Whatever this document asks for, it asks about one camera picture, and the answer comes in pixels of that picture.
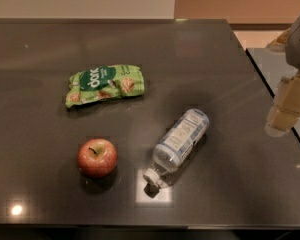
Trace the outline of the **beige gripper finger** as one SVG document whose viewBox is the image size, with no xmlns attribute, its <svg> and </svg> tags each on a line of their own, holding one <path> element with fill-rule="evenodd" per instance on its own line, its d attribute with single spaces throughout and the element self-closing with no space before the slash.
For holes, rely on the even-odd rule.
<svg viewBox="0 0 300 240">
<path fill-rule="evenodd" d="M 290 29 L 286 29 L 278 37 L 268 43 L 266 48 L 270 51 L 284 51 L 289 33 Z"/>
<path fill-rule="evenodd" d="M 285 92 L 280 93 L 271 107 L 265 125 L 265 132 L 271 137 L 288 133 L 300 119 L 300 71 L 288 81 Z"/>
</svg>

